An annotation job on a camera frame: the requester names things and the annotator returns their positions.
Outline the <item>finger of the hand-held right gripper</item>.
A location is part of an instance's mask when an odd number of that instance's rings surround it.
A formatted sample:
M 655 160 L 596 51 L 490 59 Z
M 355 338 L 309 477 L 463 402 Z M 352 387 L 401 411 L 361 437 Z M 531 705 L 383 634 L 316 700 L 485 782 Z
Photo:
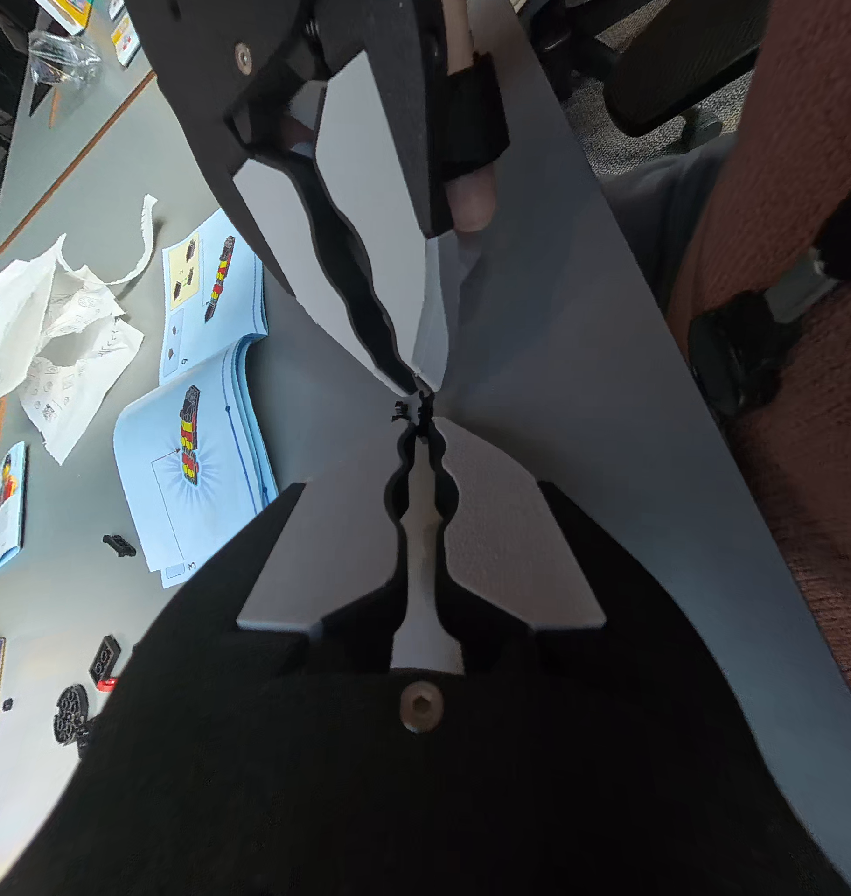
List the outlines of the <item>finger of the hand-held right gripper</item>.
M 416 391 L 393 332 L 349 248 L 350 233 L 308 160 L 243 163 L 234 184 L 308 316 L 399 396 Z
M 459 241 L 453 231 L 427 238 L 420 230 L 364 50 L 326 85 L 315 162 L 362 241 L 399 360 L 438 392 L 457 329 Z

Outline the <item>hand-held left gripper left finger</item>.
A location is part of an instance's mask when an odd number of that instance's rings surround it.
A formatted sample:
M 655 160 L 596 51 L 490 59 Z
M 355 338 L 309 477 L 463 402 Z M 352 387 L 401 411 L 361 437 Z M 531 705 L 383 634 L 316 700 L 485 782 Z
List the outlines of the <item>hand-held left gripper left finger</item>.
M 314 633 L 329 616 L 407 572 L 410 440 L 397 419 L 309 480 L 242 611 L 249 631 Z

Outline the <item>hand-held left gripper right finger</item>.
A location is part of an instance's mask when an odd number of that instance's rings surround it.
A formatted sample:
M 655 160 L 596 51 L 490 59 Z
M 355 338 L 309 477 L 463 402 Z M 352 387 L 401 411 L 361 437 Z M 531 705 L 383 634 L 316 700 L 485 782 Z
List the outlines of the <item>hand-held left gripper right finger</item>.
M 537 480 L 453 421 L 432 421 L 457 497 L 443 537 L 451 582 L 535 633 L 603 627 L 606 615 Z

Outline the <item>small black toy piece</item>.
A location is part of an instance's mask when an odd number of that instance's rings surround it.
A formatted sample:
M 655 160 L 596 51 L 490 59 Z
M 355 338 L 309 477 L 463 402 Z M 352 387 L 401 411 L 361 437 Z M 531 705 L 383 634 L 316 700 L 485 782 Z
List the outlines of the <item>small black toy piece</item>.
M 391 415 L 391 431 L 398 435 L 398 445 L 405 449 L 416 439 L 428 446 L 432 440 L 434 392 L 423 388 L 417 394 L 395 403 Z

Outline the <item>person's right forearm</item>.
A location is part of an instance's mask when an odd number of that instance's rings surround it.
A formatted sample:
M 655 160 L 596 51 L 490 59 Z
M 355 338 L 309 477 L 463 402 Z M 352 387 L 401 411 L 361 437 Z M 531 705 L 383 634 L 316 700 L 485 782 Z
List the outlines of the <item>person's right forearm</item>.
M 851 192 L 851 1 L 771 2 L 733 150 L 700 217 L 666 320 L 775 284 Z

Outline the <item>grey desk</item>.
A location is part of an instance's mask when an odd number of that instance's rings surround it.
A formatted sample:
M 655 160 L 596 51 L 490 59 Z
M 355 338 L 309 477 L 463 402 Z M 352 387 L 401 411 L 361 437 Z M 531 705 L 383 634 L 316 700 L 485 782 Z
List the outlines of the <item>grey desk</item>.
M 14 113 L 14 128 L 0 189 L 0 253 L 87 152 L 152 80 L 141 49 L 120 62 L 111 39 L 126 15 L 118 2 L 92 2 L 81 38 L 101 59 L 99 74 L 81 88 L 51 87 L 39 101 L 28 72 Z
M 851 692 L 687 371 L 508 2 L 472 2 L 497 63 L 511 147 L 470 280 L 439 414 L 560 487 L 675 599 L 742 704 L 780 790 L 851 885 Z M 122 409 L 158 380 L 160 263 L 126 295 L 145 333 L 59 466 L 29 444 L 25 545 L 0 571 L 0 878 L 76 764 L 53 703 L 104 634 L 135 644 L 172 594 L 101 536 L 135 529 L 116 470 Z

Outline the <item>person's right hand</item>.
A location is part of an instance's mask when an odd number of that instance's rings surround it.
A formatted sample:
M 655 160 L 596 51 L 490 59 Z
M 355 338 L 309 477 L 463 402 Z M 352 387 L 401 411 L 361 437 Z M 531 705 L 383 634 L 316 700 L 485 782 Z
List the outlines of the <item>person's right hand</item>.
M 456 177 L 444 187 L 458 234 L 475 234 L 488 227 L 497 208 L 494 164 Z

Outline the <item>torn white paper strip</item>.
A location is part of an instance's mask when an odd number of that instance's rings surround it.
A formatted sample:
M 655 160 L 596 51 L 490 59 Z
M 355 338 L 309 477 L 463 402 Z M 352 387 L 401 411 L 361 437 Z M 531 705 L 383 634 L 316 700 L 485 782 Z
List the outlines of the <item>torn white paper strip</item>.
M 121 286 L 128 284 L 142 275 L 151 262 L 151 256 L 154 249 L 154 226 L 153 226 L 153 210 L 158 203 L 158 199 L 151 194 L 145 194 L 142 200 L 140 212 L 140 234 L 142 238 L 142 253 L 134 264 L 133 268 L 123 277 L 108 281 L 107 286 Z

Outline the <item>open blue instruction booklet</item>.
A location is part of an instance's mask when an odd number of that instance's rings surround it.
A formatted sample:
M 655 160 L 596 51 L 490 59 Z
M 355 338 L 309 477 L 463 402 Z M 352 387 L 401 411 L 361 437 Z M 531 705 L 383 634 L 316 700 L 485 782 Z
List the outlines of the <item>open blue instruction booklet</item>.
M 114 431 L 126 500 L 149 570 L 189 580 L 264 510 L 278 487 L 246 361 L 268 336 L 263 263 L 223 210 L 161 252 L 159 384 Z

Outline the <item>black toy brick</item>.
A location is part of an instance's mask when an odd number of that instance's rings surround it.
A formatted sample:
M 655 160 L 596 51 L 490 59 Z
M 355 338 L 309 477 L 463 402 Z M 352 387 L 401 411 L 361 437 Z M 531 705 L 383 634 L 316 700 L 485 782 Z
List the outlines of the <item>black toy brick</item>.
M 89 676 L 96 687 L 96 681 L 100 678 L 114 678 L 115 667 L 118 665 L 118 659 L 121 654 L 121 648 L 117 639 L 112 634 L 105 635 L 96 650 L 96 653 L 89 666 Z

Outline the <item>crumpled white paper bag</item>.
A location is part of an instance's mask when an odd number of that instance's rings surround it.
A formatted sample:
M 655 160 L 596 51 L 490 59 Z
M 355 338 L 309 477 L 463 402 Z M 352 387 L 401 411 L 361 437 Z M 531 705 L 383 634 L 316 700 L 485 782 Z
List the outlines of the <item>crumpled white paper bag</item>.
M 144 336 L 87 265 L 63 256 L 66 234 L 0 272 L 0 398 L 14 392 L 63 465 Z

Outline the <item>person's brown sweater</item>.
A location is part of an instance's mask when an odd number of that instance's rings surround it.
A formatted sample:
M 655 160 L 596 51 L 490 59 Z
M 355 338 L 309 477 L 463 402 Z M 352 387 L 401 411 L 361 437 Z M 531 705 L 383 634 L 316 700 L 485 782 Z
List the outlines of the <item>person's brown sweater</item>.
M 812 308 L 735 459 L 851 690 L 851 282 Z

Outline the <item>black round toy disc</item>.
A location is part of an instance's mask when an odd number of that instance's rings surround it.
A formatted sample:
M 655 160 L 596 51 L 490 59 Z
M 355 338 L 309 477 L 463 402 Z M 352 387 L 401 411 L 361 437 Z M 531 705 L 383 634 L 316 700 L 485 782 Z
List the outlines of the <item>black round toy disc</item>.
M 56 702 L 52 719 L 53 736 L 58 745 L 73 745 L 84 739 L 91 730 L 89 701 L 83 685 L 65 688 Z

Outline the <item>leaflet with toy figure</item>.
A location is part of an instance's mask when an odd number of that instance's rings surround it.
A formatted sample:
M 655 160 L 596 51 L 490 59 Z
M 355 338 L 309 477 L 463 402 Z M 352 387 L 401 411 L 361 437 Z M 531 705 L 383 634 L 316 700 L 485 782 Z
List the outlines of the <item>leaflet with toy figure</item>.
M 27 458 L 26 443 L 17 442 L 0 465 L 0 568 L 23 544 Z

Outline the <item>black office chair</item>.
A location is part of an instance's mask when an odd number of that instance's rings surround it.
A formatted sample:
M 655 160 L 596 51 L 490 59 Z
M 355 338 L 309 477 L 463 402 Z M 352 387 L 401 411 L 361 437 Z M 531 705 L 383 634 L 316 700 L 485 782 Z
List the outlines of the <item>black office chair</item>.
M 624 135 L 641 138 L 682 118 L 679 144 L 693 149 L 721 134 L 700 107 L 750 72 L 767 28 L 768 1 L 670 1 L 624 50 L 599 35 L 647 1 L 528 2 L 522 13 L 555 96 L 572 95 L 575 75 L 602 85 L 606 111 Z

